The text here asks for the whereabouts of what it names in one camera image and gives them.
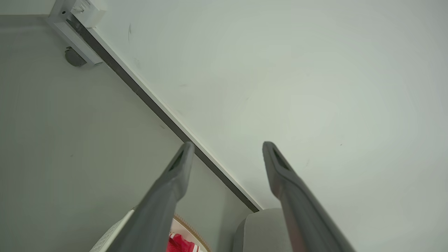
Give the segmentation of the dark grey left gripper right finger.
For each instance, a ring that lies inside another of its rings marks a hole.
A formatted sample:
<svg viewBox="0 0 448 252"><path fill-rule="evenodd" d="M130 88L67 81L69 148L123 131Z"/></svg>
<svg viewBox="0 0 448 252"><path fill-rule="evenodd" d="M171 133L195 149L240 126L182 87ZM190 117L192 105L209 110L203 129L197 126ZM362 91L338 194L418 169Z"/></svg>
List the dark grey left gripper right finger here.
<svg viewBox="0 0 448 252"><path fill-rule="evenodd" d="M354 248L273 142L262 153L270 189L280 201L295 252L353 252Z"/></svg>

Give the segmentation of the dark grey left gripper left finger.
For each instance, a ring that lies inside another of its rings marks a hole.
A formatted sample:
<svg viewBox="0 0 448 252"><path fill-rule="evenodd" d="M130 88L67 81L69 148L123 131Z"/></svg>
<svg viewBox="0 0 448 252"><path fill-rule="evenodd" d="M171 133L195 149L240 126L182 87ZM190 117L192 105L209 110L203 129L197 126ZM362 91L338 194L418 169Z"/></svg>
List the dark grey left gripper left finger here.
<svg viewBox="0 0 448 252"><path fill-rule="evenodd" d="M107 248L108 252L165 252L176 204L186 194L195 145L185 142Z"/></svg>

